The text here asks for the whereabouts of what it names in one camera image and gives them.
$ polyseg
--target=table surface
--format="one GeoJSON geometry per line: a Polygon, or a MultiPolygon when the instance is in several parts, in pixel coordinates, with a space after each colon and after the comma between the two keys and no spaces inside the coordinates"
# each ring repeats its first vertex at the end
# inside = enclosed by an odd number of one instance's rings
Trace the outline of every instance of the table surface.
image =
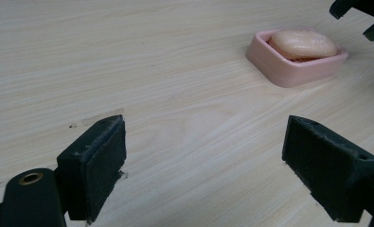
{"type": "MultiPolygon", "coordinates": [[[[123,114],[128,159],[94,226],[333,222],[281,160],[290,114],[374,154],[374,18],[332,0],[0,0],[0,202],[10,178],[123,114]],[[349,57],[330,79],[269,82],[254,34],[313,27],[349,57]]],[[[68,221],[68,226],[84,222],[68,221]]]]}

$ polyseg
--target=soap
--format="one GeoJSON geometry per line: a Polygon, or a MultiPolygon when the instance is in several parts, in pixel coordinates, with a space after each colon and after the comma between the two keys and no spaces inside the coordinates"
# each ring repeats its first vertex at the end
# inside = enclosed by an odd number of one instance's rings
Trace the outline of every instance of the soap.
{"type": "Polygon", "coordinates": [[[283,29],[272,35],[269,45],[288,60],[310,61],[337,54],[337,45],[313,29],[283,29]]]}

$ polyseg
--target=soap dish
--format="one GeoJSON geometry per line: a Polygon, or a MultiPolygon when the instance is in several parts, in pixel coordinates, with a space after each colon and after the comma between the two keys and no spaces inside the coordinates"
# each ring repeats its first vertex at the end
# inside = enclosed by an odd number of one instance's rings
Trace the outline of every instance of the soap dish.
{"type": "Polygon", "coordinates": [[[287,60],[267,43],[272,35],[279,30],[265,30],[256,33],[246,52],[246,58],[268,80],[279,87],[295,87],[331,77],[348,57],[348,52],[342,46],[337,45],[337,54],[331,57],[303,62],[287,60]]]}

